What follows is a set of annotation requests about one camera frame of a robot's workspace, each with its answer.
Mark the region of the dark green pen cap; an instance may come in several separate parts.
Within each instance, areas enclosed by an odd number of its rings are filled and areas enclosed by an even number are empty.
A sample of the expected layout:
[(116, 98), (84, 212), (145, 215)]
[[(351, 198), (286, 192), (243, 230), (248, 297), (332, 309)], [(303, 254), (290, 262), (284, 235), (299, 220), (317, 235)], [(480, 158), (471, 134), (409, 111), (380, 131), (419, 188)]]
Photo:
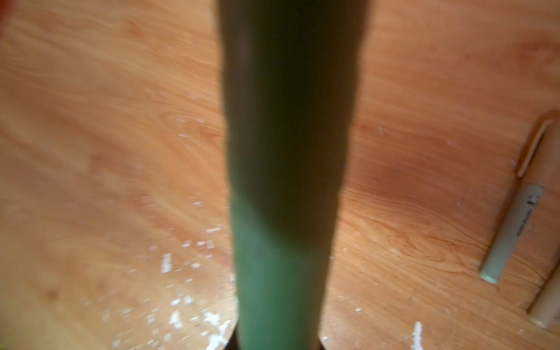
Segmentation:
[(232, 229), (334, 231), (368, 1), (220, 1)]

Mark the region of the light green pen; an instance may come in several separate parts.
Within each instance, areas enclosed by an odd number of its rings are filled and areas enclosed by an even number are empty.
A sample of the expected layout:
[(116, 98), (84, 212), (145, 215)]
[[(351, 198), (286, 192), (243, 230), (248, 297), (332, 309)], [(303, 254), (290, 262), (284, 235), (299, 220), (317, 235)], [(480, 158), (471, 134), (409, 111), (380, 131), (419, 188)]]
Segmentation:
[(547, 190), (542, 186), (520, 180), (519, 189), (481, 266), (480, 277), (492, 284), (500, 280), (510, 257), (516, 251), (522, 233)]

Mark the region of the beige pen cap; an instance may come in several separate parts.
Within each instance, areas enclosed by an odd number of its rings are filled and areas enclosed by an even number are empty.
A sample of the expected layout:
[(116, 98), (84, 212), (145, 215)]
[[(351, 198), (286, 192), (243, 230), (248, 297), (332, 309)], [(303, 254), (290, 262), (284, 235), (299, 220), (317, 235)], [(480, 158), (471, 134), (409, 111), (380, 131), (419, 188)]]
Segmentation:
[(559, 178), (559, 111), (551, 110), (534, 132), (517, 170), (524, 182), (544, 188)]

